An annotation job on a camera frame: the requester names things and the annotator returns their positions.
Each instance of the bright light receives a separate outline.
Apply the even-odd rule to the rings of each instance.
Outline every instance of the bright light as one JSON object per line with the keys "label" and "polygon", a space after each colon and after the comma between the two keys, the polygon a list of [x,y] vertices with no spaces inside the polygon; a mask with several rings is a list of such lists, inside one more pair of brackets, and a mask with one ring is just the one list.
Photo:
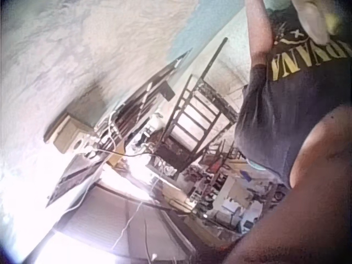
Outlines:
{"label": "bright light", "polygon": [[62,233],[56,233],[44,246],[35,264],[115,264],[117,257],[95,249]]}
{"label": "bright light", "polygon": [[149,194],[137,186],[133,185],[129,180],[121,177],[117,172],[115,172],[109,165],[104,165],[104,171],[101,175],[101,180],[104,184],[110,186],[116,191],[121,191],[128,195],[134,196],[140,200],[151,200]]}

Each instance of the nirvana t-shirt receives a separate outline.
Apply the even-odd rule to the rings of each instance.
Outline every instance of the nirvana t-shirt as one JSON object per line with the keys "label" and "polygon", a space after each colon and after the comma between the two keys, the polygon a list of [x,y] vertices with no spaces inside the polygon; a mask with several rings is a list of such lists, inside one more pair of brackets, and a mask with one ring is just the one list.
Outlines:
{"label": "nirvana t-shirt", "polygon": [[352,49],[333,36],[326,46],[315,44],[292,16],[276,29],[267,65],[251,69],[235,142],[248,159],[289,186],[312,128],[336,107],[351,104]]}

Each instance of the person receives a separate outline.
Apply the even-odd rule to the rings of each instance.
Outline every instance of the person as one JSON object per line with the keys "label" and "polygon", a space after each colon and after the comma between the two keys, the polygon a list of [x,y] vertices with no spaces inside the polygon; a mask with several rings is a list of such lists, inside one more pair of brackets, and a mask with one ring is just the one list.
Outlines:
{"label": "person", "polygon": [[235,143],[291,191],[223,263],[352,263],[350,43],[314,43],[294,8],[273,32],[263,0],[245,6],[251,70]]}

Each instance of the cable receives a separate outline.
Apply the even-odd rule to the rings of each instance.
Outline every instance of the cable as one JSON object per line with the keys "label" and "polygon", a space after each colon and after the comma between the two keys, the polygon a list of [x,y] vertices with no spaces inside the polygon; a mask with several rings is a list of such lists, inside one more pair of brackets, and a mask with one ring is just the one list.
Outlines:
{"label": "cable", "polygon": [[116,149],[116,143],[114,138],[112,137],[112,133],[111,133],[111,118],[112,115],[115,113],[115,111],[111,112],[111,114],[109,115],[109,119],[108,119],[108,137],[112,140],[112,144],[114,144],[114,150]]}
{"label": "cable", "polygon": [[89,183],[88,183],[88,186],[87,186],[87,188],[86,188],[86,190],[85,190],[85,192],[84,192],[84,194],[83,194],[81,200],[79,201],[79,203],[78,203],[76,206],[67,209],[67,210],[60,216],[60,218],[63,217],[64,214],[66,214],[66,213],[68,213],[68,212],[70,212],[70,211],[72,211],[72,210],[75,210],[76,208],[80,207],[80,205],[82,204],[84,198],[86,197],[86,195],[87,195],[87,193],[88,193],[89,187],[91,186],[91,183],[92,183],[93,179],[94,179],[94,177],[92,177],[92,178],[90,179],[90,181],[89,181]]}
{"label": "cable", "polygon": [[[162,171],[161,171],[161,174],[160,174],[160,178],[163,177],[163,173],[164,173],[164,164],[163,164],[163,163],[161,163],[161,164],[162,164]],[[160,178],[158,178],[158,179],[155,181],[155,183],[153,184],[152,189],[150,190],[150,192],[153,191],[155,185],[159,182]],[[126,229],[128,228],[128,225],[129,225],[130,222],[133,220],[133,218],[135,217],[135,215],[137,214],[139,208],[142,206],[143,203],[144,203],[144,201],[141,201],[141,202],[139,203],[139,205],[138,205],[136,211],[133,213],[132,217],[127,221],[126,226],[122,229],[120,236],[119,236],[118,239],[115,241],[114,245],[111,247],[111,250],[113,250],[113,249],[116,247],[116,245],[119,243],[119,241],[120,241],[120,239],[122,238],[124,232],[125,232]]]}
{"label": "cable", "polygon": [[140,155],[149,154],[151,156],[155,156],[155,157],[161,158],[159,155],[156,155],[156,154],[153,154],[153,153],[150,153],[150,152],[142,152],[142,153],[138,153],[138,154],[127,155],[127,154],[122,154],[122,153],[118,153],[118,152],[111,151],[111,150],[104,150],[102,148],[96,148],[96,149],[93,149],[93,150],[106,152],[106,153],[110,153],[110,154],[115,154],[115,155],[120,155],[120,156],[123,156],[123,157],[137,157],[137,156],[140,156]]}
{"label": "cable", "polygon": [[150,259],[150,253],[149,253],[149,248],[148,248],[148,240],[147,240],[147,220],[144,215],[144,208],[143,208],[143,217],[144,217],[144,243],[145,243],[145,251],[147,254],[147,259],[148,259],[148,264],[152,264],[152,260]]}

